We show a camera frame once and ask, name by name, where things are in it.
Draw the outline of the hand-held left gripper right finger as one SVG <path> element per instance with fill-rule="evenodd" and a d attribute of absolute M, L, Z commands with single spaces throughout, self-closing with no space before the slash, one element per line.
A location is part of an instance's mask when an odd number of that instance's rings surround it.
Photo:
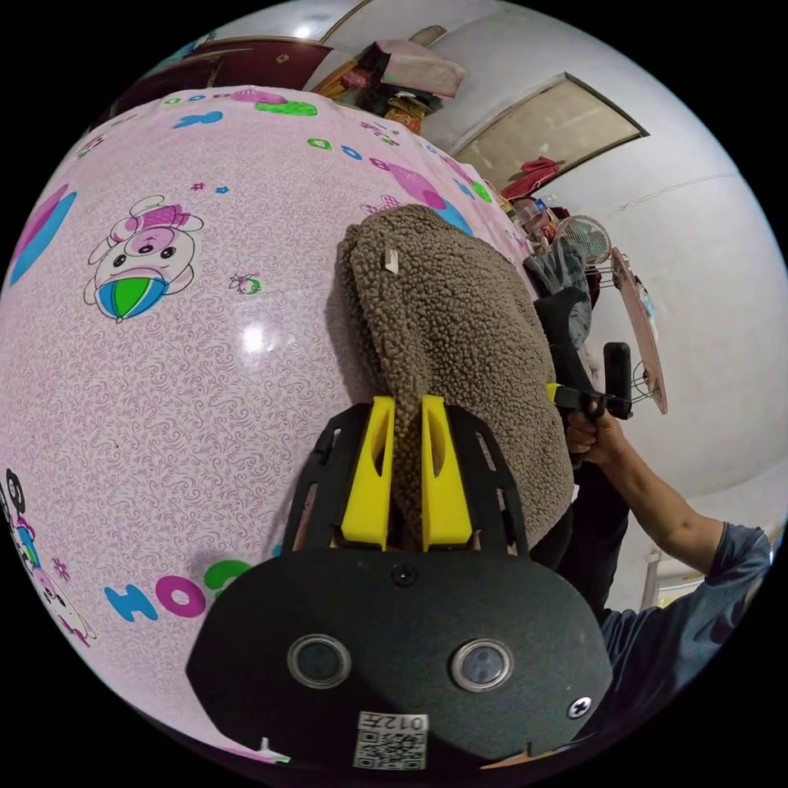
<path fill-rule="evenodd" d="M 473 536 L 445 401 L 421 401 L 421 515 L 425 551 L 466 546 Z"/>

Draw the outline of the person's right hand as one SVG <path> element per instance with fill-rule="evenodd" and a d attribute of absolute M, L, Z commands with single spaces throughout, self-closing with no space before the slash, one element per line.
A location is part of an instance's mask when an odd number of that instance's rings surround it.
<path fill-rule="evenodd" d="M 570 412 L 566 445 L 571 455 L 599 466 L 618 460 L 629 447 L 619 421 L 608 411 L 599 416 Z"/>

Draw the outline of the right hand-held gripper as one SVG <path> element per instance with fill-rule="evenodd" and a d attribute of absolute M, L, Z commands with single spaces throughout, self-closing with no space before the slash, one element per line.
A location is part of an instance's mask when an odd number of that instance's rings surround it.
<path fill-rule="evenodd" d="M 555 371 L 555 381 L 547 385 L 550 402 L 557 408 L 565 429 L 570 412 L 599 416 L 608 411 L 617 420 L 632 415 L 630 348 L 624 342 L 609 342 L 603 348 L 605 388 L 599 391 L 592 384 L 580 360 L 579 351 L 570 334 L 570 313 L 580 302 L 582 293 L 571 287 L 534 302 L 546 335 Z M 616 461 L 601 468 L 627 468 L 633 459 L 629 444 Z M 584 460 L 570 454 L 573 467 Z"/>

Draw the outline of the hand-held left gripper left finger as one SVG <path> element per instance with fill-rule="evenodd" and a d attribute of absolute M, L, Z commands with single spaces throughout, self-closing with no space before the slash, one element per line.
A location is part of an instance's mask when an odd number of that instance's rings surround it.
<path fill-rule="evenodd" d="M 341 534 L 346 543 L 387 549 L 392 490 L 395 400 L 373 399 L 361 433 L 359 450 Z"/>

